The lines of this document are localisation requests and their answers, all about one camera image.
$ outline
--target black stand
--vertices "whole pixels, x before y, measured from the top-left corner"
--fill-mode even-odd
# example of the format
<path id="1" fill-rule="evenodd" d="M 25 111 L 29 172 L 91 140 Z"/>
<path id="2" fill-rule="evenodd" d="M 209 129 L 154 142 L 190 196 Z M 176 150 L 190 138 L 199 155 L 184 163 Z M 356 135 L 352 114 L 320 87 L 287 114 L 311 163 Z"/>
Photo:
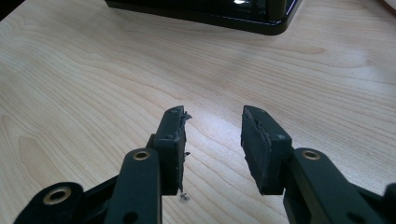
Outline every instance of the black stand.
<path id="1" fill-rule="evenodd" d="M 184 125 L 190 117 L 183 106 L 167 110 L 146 147 L 125 156 L 118 176 L 85 192 L 77 183 L 49 186 L 37 193 L 15 223 L 162 223 L 162 196 L 183 190 Z"/>
<path id="2" fill-rule="evenodd" d="M 259 192 L 281 195 L 285 189 L 290 223 L 396 223 L 396 183 L 383 197 L 350 184 L 325 154 L 293 149 L 264 110 L 245 106 L 241 145 Z"/>
<path id="3" fill-rule="evenodd" d="M 286 31 L 302 0 L 106 0 L 109 7 L 262 35 Z"/>

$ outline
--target wooden table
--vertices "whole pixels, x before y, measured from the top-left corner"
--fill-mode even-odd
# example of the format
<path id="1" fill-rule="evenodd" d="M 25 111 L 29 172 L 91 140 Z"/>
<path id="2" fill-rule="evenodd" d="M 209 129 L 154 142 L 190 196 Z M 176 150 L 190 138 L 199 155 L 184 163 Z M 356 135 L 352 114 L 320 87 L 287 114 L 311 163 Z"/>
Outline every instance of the wooden table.
<path id="1" fill-rule="evenodd" d="M 243 105 L 382 194 L 396 181 L 396 18 L 373 0 L 304 0 L 265 36 L 101 0 L 24 2 L 0 22 L 0 223 L 51 184 L 116 175 L 176 105 L 193 116 L 191 199 L 163 197 L 164 223 L 287 223 L 250 176 Z"/>

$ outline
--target glossy black surface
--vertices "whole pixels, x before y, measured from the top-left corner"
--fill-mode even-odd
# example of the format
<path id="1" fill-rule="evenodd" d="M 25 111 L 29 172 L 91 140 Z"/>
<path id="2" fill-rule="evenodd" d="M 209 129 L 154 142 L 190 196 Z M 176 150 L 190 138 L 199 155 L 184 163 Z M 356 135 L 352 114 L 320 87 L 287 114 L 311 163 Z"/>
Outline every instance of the glossy black surface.
<path id="1" fill-rule="evenodd" d="M 109 7 L 249 31 L 283 33 L 302 0 L 106 0 Z"/>
<path id="2" fill-rule="evenodd" d="M 0 21 L 18 7 L 24 0 L 7 0 L 0 3 Z"/>

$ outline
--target small debris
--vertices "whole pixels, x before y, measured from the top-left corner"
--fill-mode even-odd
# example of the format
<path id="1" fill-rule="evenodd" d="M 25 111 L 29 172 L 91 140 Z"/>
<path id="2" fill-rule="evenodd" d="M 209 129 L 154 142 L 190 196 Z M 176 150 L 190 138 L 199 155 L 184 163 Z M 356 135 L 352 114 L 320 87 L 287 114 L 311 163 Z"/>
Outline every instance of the small debris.
<path id="1" fill-rule="evenodd" d="M 190 200 L 190 196 L 187 193 L 180 192 L 180 201 L 186 203 Z"/>

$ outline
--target metal screw hole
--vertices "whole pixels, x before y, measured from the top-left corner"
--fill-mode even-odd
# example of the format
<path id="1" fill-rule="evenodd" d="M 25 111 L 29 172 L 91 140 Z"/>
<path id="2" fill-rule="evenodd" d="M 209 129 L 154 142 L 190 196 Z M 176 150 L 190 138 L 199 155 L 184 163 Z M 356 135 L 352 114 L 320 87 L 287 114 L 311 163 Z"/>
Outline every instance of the metal screw hole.
<path id="1" fill-rule="evenodd" d="M 59 187 L 50 191 L 43 199 L 43 203 L 46 205 L 54 205 L 61 203 L 66 200 L 72 194 L 72 190 L 69 187 Z"/>
<path id="2" fill-rule="evenodd" d="M 310 150 L 303 151 L 303 156 L 311 161 L 320 160 L 320 155 L 317 152 Z"/>
<path id="3" fill-rule="evenodd" d="M 147 151 L 139 151 L 134 154 L 134 159 L 137 161 L 143 161 L 149 157 L 149 153 Z"/>

